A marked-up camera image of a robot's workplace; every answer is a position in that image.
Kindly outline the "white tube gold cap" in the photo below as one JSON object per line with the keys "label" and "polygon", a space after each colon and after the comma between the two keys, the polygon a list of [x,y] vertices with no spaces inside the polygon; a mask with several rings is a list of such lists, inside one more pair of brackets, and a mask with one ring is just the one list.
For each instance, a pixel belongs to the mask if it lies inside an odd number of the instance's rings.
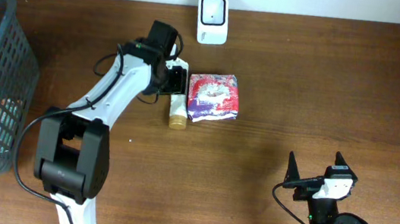
{"label": "white tube gold cap", "polygon": [[182,82],[182,92],[179,94],[173,93],[170,98],[169,110],[169,127],[174,130],[184,130],[187,124],[187,87],[189,64],[177,57],[175,60],[166,62],[169,70],[175,71],[174,67],[182,69],[180,78]]}

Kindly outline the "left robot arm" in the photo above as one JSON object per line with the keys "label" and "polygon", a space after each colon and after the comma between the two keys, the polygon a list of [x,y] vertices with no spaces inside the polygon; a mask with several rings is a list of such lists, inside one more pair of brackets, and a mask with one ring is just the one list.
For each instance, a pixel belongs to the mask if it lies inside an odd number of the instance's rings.
{"label": "left robot arm", "polygon": [[154,21],[147,37],[118,46],[115,62],[86,95],[43,116],[33,172],[56,205],[59,224],[97,224],[111,128],[141,93],[184,94],[187,71],[171,64],[183,48],[173,26]]}

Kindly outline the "red purple tissue pack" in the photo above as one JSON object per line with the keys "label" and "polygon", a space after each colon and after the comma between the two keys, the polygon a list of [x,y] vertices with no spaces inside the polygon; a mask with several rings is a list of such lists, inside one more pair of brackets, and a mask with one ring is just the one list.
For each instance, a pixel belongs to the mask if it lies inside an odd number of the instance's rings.
{"label": "red purple tissue pack", "polygon": [[237,118],[238,80],[233,74],[192,74],[188,92],[187,115],[193,123]]}

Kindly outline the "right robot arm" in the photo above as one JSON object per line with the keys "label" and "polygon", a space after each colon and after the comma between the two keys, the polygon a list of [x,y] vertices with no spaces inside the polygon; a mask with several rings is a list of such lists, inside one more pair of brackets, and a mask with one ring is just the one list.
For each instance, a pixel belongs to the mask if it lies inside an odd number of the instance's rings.
{"label": "right robot arm", "polygon": [[[285,179],[272,189],[276,203],[300,224],[368,224],[353,213],[341,213],[338,202],[351,195],[357,183],[357,175],[348,166],[340,152],[335,154],[335,163],[327,166],[324,175],[302,178],[299,175],[294,153],[290,153]],[[293,189],[294,201],[307,202],[308,223],[294,215],[276,196],[278,188]]]}

